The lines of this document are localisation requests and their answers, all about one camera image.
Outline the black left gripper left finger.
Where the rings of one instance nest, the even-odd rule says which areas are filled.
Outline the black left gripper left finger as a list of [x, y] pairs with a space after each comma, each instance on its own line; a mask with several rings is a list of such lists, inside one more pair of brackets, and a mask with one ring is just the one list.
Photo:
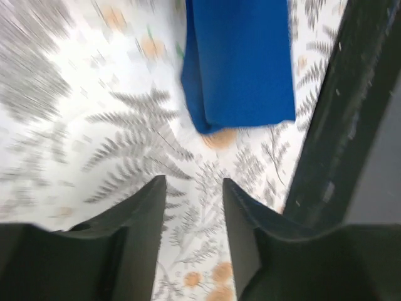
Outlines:
[[68, 231], [2, 224], [1, 299], [149, 301], [165, 200], [165, 177], [156, 176]]

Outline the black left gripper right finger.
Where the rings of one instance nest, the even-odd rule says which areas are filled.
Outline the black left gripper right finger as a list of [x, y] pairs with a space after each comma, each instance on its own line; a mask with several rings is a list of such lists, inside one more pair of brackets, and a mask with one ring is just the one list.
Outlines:
[[239, 300], [399, 300], [400, 226], [319, 232], [256, 201], [233, 180], [223, 203]]

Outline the blue printed t shirt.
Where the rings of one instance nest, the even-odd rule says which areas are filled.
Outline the blue printed t shirt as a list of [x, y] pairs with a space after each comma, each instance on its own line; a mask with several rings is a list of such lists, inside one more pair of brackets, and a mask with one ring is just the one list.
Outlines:
[[201, 134], [296, 118], [286, 1], [187, 1], [181, 82]]

